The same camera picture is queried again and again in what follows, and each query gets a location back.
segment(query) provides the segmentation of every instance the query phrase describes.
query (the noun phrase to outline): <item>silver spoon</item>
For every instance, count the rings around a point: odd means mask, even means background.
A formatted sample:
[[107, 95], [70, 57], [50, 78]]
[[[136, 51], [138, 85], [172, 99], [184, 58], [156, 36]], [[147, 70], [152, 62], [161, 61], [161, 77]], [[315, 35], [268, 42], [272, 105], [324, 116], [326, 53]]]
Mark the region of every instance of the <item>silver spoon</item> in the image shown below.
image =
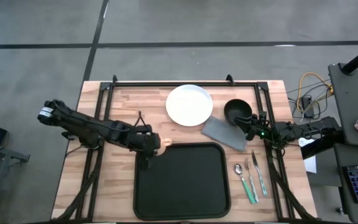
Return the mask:
[[249, 198], [249, 201], [251, 203], [256, 203], [255, 199], [254, 199], [254, 196], [252, 196], [252, 193], [251, 191], [249, 190], [249, 187], [247, 185], [247, 182], [246, 180], [243, 178], [242, 176], [242, 167], [240, 166], [240, 164], [236, 164], [234, 166], [234, 171], [240, 176], [241, 178], [241, 181], [242, 181], [242, 184], [244, 185], [244, 188], [246, 189], [246, 192], [247, 192], [247, 195], [248, 195], [248, 198]]

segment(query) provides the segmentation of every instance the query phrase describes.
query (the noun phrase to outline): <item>gray floor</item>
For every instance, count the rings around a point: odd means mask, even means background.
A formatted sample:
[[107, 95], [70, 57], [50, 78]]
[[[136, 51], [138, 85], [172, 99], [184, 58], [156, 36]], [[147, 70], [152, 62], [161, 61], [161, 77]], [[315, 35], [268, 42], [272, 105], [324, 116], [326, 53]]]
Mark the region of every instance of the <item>gray floor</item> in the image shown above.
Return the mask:
[[[101, 5], [102, 0], [0, 0], [0, 44], [91, 43]], [[109, 3], [100, 42], [309, 40], [358, 40], [358, 0], [116, 0]], [[31, 154], [28, 164], [7, 176], [0, 223], [50, 218], [67, 141], [61, 129], [40, 124], [36, 116], [45, 100], [76, 106], [89, 52], [0, 50], [0, 126], [11, 133], [9, 148]], [[330, 63], [357, 54], [358, 46], [351, 45], [98, 49], [90, 80], [113, 74], [120, 80], [215, 80], [231, 74], [237, 80], [284, 80], [289, 91], [305, 72], [327, 79]], [[308, 77], [304, 85], [316, 82]], [[334, 98], [328, 105], [323, 115], [339, 120]], [[312, 185], [312, 192], [319, 217], [348, 221], [335, 212], [337, 189]]]

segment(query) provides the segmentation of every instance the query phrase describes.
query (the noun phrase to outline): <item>wooden tabletop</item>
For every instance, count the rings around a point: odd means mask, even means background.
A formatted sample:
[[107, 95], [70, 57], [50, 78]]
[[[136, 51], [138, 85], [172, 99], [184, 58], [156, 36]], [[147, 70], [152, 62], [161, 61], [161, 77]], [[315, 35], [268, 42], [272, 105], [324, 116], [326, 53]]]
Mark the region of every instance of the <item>wooden tabletop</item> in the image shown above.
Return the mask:
[[[293, 121], [290, 106], [287, 100], [284, 82], [281, 80], [267, 81], [270, 97], [273, 104], [273, 112], [276, 121]], [[84, 82], [78, 103], [80, 113], [94, 116], [96, 100], [100, 82]], [[184, 127], [173, 122], [166, 110], [165, 100], [174, 87], [122, 87], [114, 88], [110, 119], [119, 119], [127, 123], [135, 123], [137, 113], [140, 110], [147, 124], [151, 124], [153, 131], [163, 133], [164, 138], [173, 139], [174, 143], [182, 142], [211, 142], [209, 137], [201, 134], [203, 124], [195, 127]], [[212, 116], [224, 120], [223, 107], [227, 101], [239, 98], [251, 105], [253, 113], [258, 112], [254, 89], [251, 87], [204, 87], [213, 99]], [[261, 95], [264, 109], [266, 104], [264, 95]], [[80, 144], [73, 141], [68, 146], [68, 151]], [[265, 148], [262, 140], [255, 138], [248, 142], [245, 152], [238, 152], [221, 144], [226, 153], [227, 172], [231, 194], [230, 212], [222, 218], [210, 220], [194, 220], [195, 222], [274, 222], [277, 220], [272, 188], [267, 168]], [[259, 203], [251, 205], [246, 197], [244, 187], [237, 174], [234, 173], [234, 164], [243, 164], [246, 157], [250, 160], [251, 150], [254, 150], [268, 196], [262, 195], [262, 189], [257, 180], [257, 171], [252, 166], [251, 174], [254, 177], [255, 187], [259, 196]], [[74, 199], [81, 185], [81, 178], [86, 158], [86, 149], [80, 149], [71, 153], [63, 166], [63, 172], [58, 187], [52, 218], [58, 217]], [[101, 166], [98, 194], [94, 211], [94, 222], [141, 222], [133, 211], [134, 194], [134, 164], [135, 153], [129, 152], [112, 144], [104, 146], [103, 162]], [[288, 146], [284, 157], [290, 189], [306, 210], [316, 216], [313, 197], [308, 178], [303, 164], [300, 148]], [[84, 213], [88, 211], [88, 204], [84, 206]], [[284, 196], [280, 190], [280, 200], [285, 217]]]

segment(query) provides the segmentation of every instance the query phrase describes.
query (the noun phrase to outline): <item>utensil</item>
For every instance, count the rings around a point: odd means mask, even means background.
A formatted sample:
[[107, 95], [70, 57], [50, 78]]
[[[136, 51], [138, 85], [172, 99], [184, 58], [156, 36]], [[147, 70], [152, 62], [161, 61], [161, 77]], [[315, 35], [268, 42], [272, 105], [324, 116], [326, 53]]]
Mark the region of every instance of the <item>utensil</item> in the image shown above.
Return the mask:
[[262, 178], [262, 173], [260, 172], [259, 167], [258, 167], [258, 162], [256, 161], [254, 150], [252, 150], [252, 161], [254, 162], [254, 166], [255, 166], [256, 170], [258, 171], [260, 185], [262, 186], [262, 193], [266, 197], [267, 196], [266, 187], [264, 184], [264, 180]]
[[240, 176], [240, 178], [241, 178], [242, 184], [243, 184], [244, 188], [246, 189], [246, 192], [247, 192], [249, 201], [251, 202], [251, 204], [256, 203], [256, 201], [255, 201], [255, 199], [254, 199], [254, 196], [252, 196], [252, 193], [251, 193], [251, 191], [250, 191], [249, 188], [248, 188], [248, 185], [247, 185], [246, 180], [245, 180], [245, 179], [243, 178], [243, 176], [242, 176], [242, 167], [240, 166], [240, 164], [236, 164], [236, 165], [234, 166], [234, 170], [235, 170], [235, 172], [236, 172], [236, 173]]
[[256, 189], [255, 189], [254, 181], [252, 180], [251, 172], [249, 171], [248, 157], [246, 158], [246, 161], [245, 161], [244, 165], [245, 165], [246, 170], [248, 171], [248, 174], [249, 174], [249, 181], [251, 182], [252, 191], [253, 191], [253, 193], [254, 193], [255, 201], [256, 201], [256, 202], [259, 202], [258, 195], [256, 194]]
[[182, 85], [169, 93], [165, 107], [174, 122], [183, 126], [196, 126], [211, 116], [213, 102], [203, 88]]
[[234, 99], [224, 105], [224, 117], [229, 124], [237, 126], [234, 118], [248, 118], [252, 115], [252, 109], [244, 100]]

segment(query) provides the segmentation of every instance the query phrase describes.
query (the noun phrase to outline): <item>gray napkin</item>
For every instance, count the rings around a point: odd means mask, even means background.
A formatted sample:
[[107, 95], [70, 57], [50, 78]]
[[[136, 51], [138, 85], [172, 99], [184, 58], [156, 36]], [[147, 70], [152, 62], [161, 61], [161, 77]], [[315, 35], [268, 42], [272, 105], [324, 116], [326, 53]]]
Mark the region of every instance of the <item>gray napkin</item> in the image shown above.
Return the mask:
[[212, 116], [206, 120], [201, 133], [237, 151], [244, 152], [246, 149], [246, 135], [239, 127], [231, 126], [228, 122]]

